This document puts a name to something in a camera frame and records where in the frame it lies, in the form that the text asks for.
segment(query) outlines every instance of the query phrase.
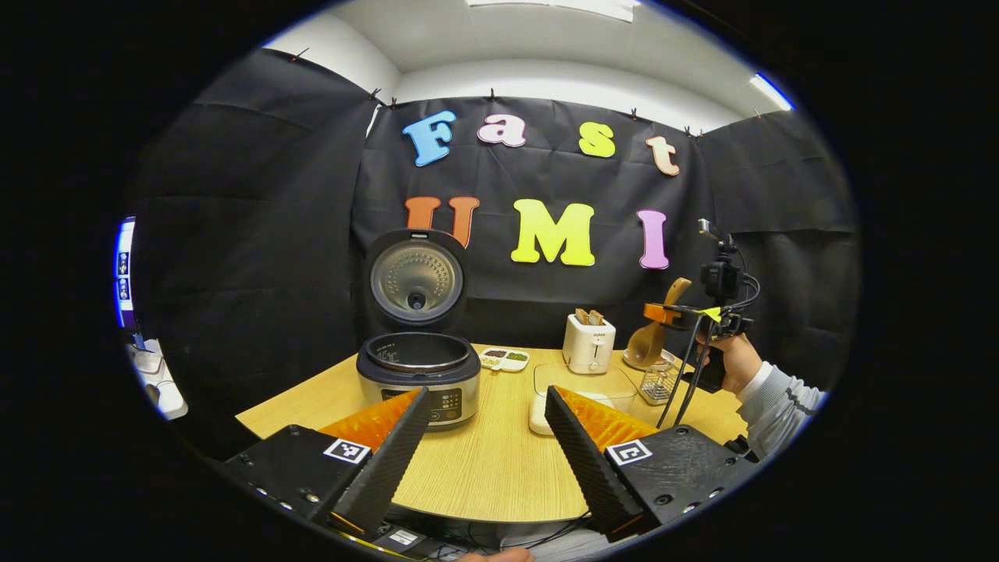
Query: yellow letter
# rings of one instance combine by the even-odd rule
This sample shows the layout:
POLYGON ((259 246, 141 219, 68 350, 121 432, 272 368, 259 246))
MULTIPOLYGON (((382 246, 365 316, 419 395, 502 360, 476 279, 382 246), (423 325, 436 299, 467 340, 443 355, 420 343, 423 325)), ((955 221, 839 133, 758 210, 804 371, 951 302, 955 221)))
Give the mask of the yellow letter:
POLYGON ((589 217, 593 216, 592 207, 572 203, 565 207, 558 224, 551 220, 544 203, 537 199, 517 199, 513 202, 513 208, 520 212, 520 238, 516 249, 509 255, 513 261, 537 261, 540 256, 534 249, 536 237, 544 252, 544 259, 548 262, 554 261, 564 243, 565 251, 561 255, 563 264, 589 266, 595 263, 593 254, 589 253, 589 217))
POLYGON ((579 150, 583 154, 609 158, 614 154, 614 141, 610 140, 614 132, 603 123, 586 121, 579 125, 579 150))

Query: wooden ladle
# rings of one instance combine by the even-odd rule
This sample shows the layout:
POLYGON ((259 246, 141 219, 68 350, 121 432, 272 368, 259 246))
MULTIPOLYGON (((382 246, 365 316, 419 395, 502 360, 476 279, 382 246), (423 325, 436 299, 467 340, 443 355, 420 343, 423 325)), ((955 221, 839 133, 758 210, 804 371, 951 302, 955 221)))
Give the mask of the wooden ladle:
MULTIPOLYGON (((676 304, 680 296, 690 286, 690 280, 685 277, 677 277, 666 292, 666 298, 662 301, 665 306, 676 304)), ((648 326, 638 328, 631 339, 627 341, 627 348, 624 349, 624 362, 636 369, 644 369, 659 360, 662 354, 662 340, 665 338, 665 329, 662 324, 652 322, 648 326)))

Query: blue letter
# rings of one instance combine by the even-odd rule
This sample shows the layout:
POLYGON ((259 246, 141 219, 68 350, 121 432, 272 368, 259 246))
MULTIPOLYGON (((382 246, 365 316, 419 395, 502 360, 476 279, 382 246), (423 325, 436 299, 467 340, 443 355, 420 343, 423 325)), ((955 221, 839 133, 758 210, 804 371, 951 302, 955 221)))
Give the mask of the blue letter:
POLYGON ((450 149, 447 146, 438 144, 437 140, 450 141, 451 127, 444 123, 437 126, 434 126, 434 124, 441 121, 451 123, 455 119, 458 119, 458 117, 453 112, 442 111, 436 115, 431 115, 427 119, 421 119, 403 129, 403 132, 410 135, 410 138, 413 139, 413 144, 417 147, 417 166, 426 166, 435 160, 440 160, 448 156, 450 149))

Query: ceiling light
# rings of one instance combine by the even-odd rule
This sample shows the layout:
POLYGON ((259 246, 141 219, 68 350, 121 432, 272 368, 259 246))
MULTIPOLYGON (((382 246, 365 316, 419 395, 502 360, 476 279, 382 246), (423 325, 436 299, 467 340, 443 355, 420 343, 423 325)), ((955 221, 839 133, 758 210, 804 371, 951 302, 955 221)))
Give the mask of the ceiling light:
POLYGON ((538 6, 555 6, 572 8, 601 16, 607 16, 631 23, 634 14, 631 12, 638 2, 634 0, 466 0, 469 6, 495 6, 497 4, 534 4, 538 6))
POLYGON ((773 100, 773 103, 777 104, 777 107, 783 109, 784 111, 790 111, 794 106, 791 102, 787 101, 787 98, 783 96, 776 88, 773 87, 766 78, 763 78, 762 74, 757 74, 749 79, 749 83, 756 86, 759 91, 766 94, 766 97, 773 100))

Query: gray sleeve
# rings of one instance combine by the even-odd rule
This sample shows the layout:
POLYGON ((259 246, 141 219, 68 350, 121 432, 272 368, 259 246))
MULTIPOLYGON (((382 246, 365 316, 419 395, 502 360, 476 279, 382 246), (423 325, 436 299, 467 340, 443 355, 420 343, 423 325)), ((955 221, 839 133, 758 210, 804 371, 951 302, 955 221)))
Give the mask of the gray sleeve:
POLYGON ((762 460, 785 447, 824 396, 824 392, 805 386, 774 366, 752 398, 737 410, 749 426, 749 448, 762 460))

